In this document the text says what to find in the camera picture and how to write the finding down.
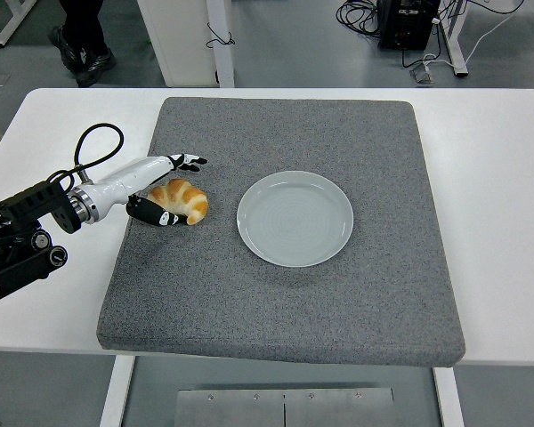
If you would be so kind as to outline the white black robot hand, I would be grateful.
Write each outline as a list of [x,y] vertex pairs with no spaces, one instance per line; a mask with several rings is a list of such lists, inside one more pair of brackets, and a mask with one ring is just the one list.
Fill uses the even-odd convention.
[[139,197],[137,192],[172,171],[196,172],[205,163],[204,158],[190,154],[143,157],[95,184],[83,184],[75,192],[83,193],[82,203],[87,211],[85,221],[98,222],[106,217],[112,206],[125,205],[131,217],[150,225],[195,225],[205,218],[209,204],[206,193],[188,181],[172,179],[153,188],[147,197]]

